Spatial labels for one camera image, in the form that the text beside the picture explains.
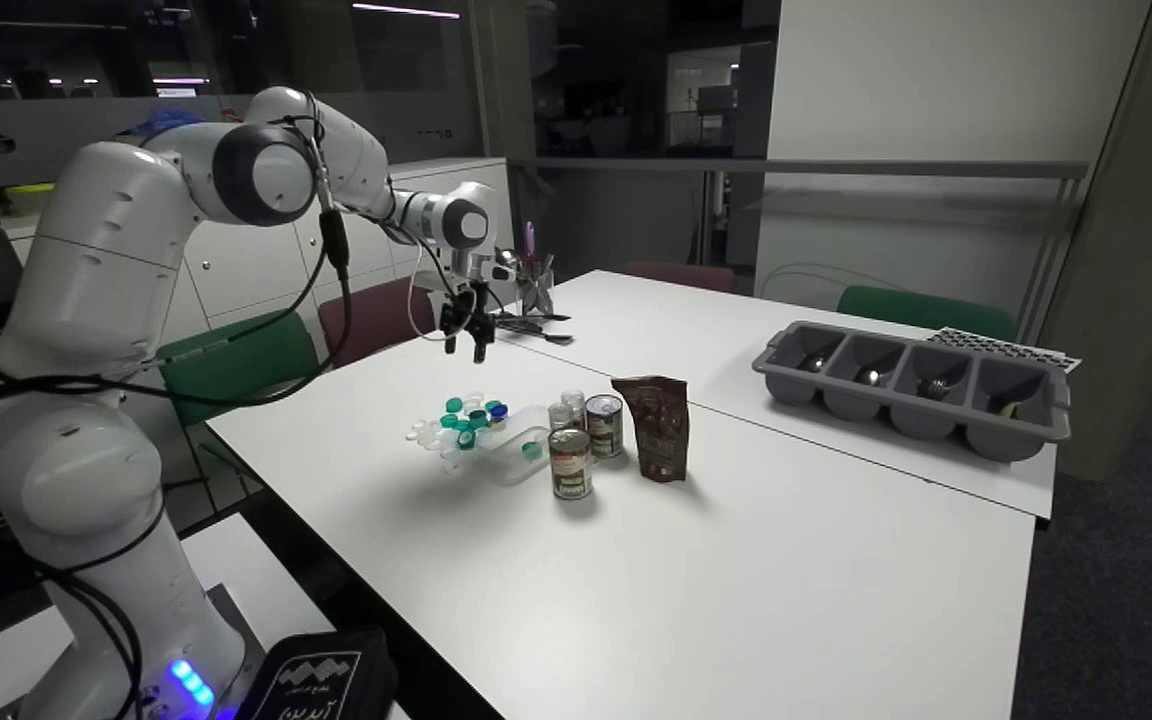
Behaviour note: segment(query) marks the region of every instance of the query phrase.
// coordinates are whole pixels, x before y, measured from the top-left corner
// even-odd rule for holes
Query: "can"
[[[623,399],[610,390],[588,394],[588,449],[590,457],[620,457],[623,453]]]
[[[550,495],[556,500],[576,500],[576,495],[590,493],[588,430],[584,427],[546,430],[546,464],[550,464]]]

